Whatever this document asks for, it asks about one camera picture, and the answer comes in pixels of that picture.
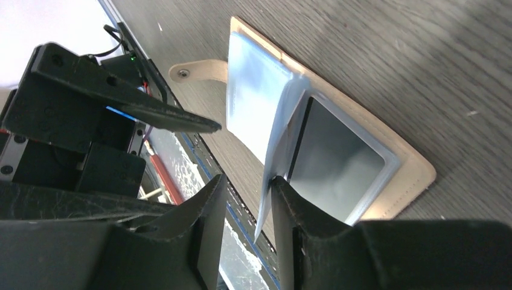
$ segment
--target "red object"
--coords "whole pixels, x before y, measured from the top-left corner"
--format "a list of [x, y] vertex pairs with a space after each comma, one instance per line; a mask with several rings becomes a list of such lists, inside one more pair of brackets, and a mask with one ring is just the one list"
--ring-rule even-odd
[[156, 172], [162, 178], [162, 181], [164, 182], [165, 189], [167, 189], [167, 192], [169, 192], [169, 196], [171, 197], [171, 200], [176, 205], [180, 205], [183, 203], [183, 197], [179, 193], [179, 190], [176, 188], [173, 180], [170, 178], [169, 173], [167, 172], [167, 169], [165, 168], [164, 163], [160, 159], [160, 157], [156, 154], [151, 155], [149, 157], [149, 160], [151, 160], [151, 163], [153, 163], [153, 166], [156, 169]]

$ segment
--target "gray wood surface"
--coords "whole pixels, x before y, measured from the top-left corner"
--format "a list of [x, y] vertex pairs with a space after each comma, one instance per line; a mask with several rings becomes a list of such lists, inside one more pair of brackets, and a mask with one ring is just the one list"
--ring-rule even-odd
[[[238, 15], [410, 142], [438, 179], [399, 218], [512, 224], [512, 3], [507, 0], [114, 0], [162, 72], [226, 59]], [[169, 84], [225, 123], [225, 85]], [[257, 214], [263, 166], [229, 132], [204, 136]], [[272, 224], [264, 231], [273, 240]]]

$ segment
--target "wooden table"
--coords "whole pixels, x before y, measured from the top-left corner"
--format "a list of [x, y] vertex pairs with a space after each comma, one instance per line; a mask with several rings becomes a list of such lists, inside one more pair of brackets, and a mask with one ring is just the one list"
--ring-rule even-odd
[[[226, 59], [237, 15], [354, 98], [437, 169], [399, 218], [512, 224], [512, 4], [506, 0], [114, 0], [162, 73]], [[225, 125], [225, 85], [176, 85]], [[253, 214], [263, 166], [227, 130], [203, 136]], [[273, 241], [273, 227], [264, 231]]]

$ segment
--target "black cable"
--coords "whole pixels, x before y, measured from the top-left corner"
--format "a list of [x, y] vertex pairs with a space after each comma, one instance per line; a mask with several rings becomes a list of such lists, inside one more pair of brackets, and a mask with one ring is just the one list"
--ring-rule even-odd
[[97, 53], [97, 54], [88, 54], [89, 57], [92, 57], [92, 56], [95, 56], [95, 57], [104, 57], [104, 56], [108, 56], [109, 54], [113, 53], [114, 51], [116, 51], [122, 44], [123, 44], [123, 35], [119, 32], [119, 30], [115, 29], [114, 27], [111, 27], [110, 25], [104, 25], [103, 26], [103, 29], [105, 29], [105, 31], [107, 31], [107, 33], [112, 36], [112, 38], [114, 38], [115, 40], [118, 41], [117, 45], [111, 49], [111, 50], [107, 50], [105, 51], [104, 53]]

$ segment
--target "beige leather edge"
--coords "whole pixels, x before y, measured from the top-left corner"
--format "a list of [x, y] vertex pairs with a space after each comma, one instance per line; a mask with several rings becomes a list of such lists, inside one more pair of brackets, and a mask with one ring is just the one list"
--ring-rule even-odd
[[[288, 56], [238, 17], [231, 18], [231, 32], [233, 31], [253, 39], [285, 66], [307, 76], [311, 80], [313, 87], [319, 89], [325, 96], [350, 114], [352, 118], [400, 158], [402, 165], [365, 212], [362, 219], [393, 218], [435, 180], [436, 172], [434, 167], [409, 143], [372, 113]], [[178, 71], [180, 69], [189, 70], [190, 75], [186, 79], [179, 78]], [[169, 73], [171, 79], [179, 83], [205, 79], [227, 82], [227, 63], [221, 60], [201, 60], [199, 62], [183, 63], [173, 66]]]

